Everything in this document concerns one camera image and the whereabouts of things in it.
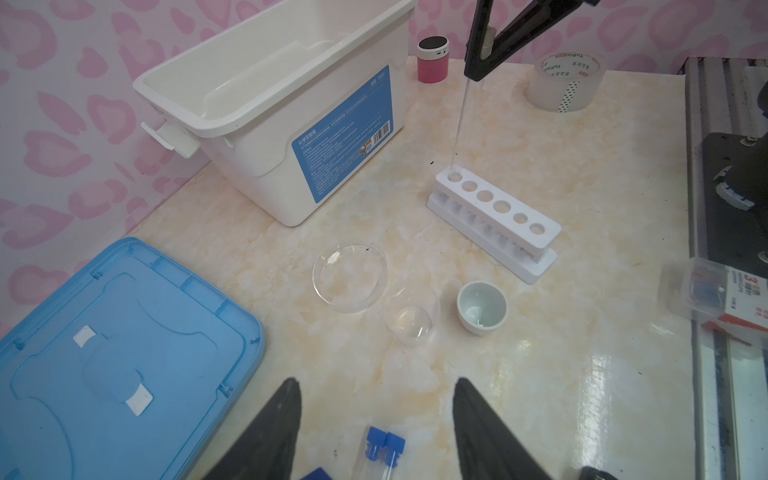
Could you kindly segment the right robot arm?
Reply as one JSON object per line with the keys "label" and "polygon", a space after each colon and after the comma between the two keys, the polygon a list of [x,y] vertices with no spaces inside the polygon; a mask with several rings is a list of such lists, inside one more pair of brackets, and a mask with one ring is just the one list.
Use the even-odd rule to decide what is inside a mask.
{"label": "right robot arm", "polygon": [[[501,31],[480,1],[469,30],[465,76],[481,81],[582,7],[532,1]],[[767,63],[687,55],[686,121],[693,249],[749,273],[767,272]]]}

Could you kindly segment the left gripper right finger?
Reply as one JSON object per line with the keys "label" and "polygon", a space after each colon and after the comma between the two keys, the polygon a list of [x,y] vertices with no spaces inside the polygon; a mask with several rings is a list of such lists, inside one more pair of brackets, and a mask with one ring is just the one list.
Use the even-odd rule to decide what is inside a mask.
{"label": "left gripper right finger", "polygon": [[550,479],[467,378],[455,385],[452,413],[463,479]]}

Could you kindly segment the blue cap test tube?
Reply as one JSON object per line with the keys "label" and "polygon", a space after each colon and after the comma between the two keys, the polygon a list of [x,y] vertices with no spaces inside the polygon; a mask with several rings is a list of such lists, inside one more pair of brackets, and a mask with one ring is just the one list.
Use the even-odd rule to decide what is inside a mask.
{"label": "blue cap test tube", "polygon": [[381,474],[382,480],[392,480],[395,478],[396,469],[399,466],[400,459],[405,451],[406,440],[392,432],[385,436],[384,446],[381,450]]}
{"label": "blue cap test tube", "polygon": [[380,458],[386,441],[386,433],[369,426],[363,436],[350,478],[352,480],[381,480],[383,463]]}

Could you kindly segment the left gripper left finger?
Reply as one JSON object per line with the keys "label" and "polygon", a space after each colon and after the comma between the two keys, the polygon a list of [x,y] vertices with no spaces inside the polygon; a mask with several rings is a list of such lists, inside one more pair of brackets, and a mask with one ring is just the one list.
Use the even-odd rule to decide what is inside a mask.
{"label": "left gripper left finger", "polygon": [[204,479],[289,479],[301,414],[299,382],[287,378]]}

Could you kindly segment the white cap test tube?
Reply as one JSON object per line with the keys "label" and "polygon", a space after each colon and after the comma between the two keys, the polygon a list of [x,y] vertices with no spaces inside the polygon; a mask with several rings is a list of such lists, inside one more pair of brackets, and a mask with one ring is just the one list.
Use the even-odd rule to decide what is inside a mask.
{"label": "white cap test tube", "polygon": [[[486,59],[491,54],[495,35],[496,35],[496,29],[494,27],[488,27],[483,37],[483,42],[481,44],[481,50],[479,54],[480,60]],[[472,84],[473,84],[473,80],[466,78],[460,116],[458,121],[458,127],[456,132],[456,138],[454,142],[453,153],[451,155],[450,169],[452,171],[455,170],[455,167],[457,166],[457,162],[459,158],[459,150],[460,150],[459,143],[460,143],[460,140],[462,139],[462,135],[464,131],[465,119],[467,117],[466,111],[469,108],[469,103],[471,100]]]}

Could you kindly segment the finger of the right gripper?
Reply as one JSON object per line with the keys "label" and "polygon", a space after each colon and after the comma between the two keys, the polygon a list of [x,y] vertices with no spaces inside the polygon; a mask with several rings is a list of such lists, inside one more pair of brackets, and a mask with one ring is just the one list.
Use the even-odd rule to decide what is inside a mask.
{"label": "finger of the right gripper", "polygon": [[489,54],[480,54],[479,79],[484,79],[513,54],[582,5],[595,7],[599,3],[599,0],[532,1],[500,33],[493,36]]}
{"label": "finger of the right gripper", "polygon": [[480,0],[476,4],[464,68],[464,76],[472,81],[483,80],[501,63],[501,58],[493,52],[495,34],[490,27],[493,3],[493,0]]}

